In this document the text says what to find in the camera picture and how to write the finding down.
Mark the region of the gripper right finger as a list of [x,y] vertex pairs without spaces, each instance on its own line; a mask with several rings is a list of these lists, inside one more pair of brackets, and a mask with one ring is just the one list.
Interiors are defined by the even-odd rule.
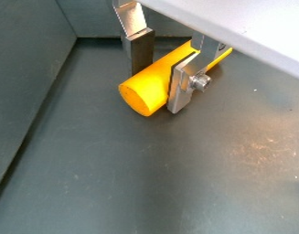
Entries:
[[227,56],[227,46],[199,32],[192,33],[188,48],[195,49],[172,67],[167,110],[177,113],[189,103],[192,92],[204,91],[211,78],[207,75],[211,65]]

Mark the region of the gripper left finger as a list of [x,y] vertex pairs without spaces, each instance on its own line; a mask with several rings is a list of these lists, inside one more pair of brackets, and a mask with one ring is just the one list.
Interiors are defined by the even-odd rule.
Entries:
[[155,31],[147,26],[141,4],[136,0],[112,0],[112,7],[121,24],[129,73],[135,75],[152,63]]

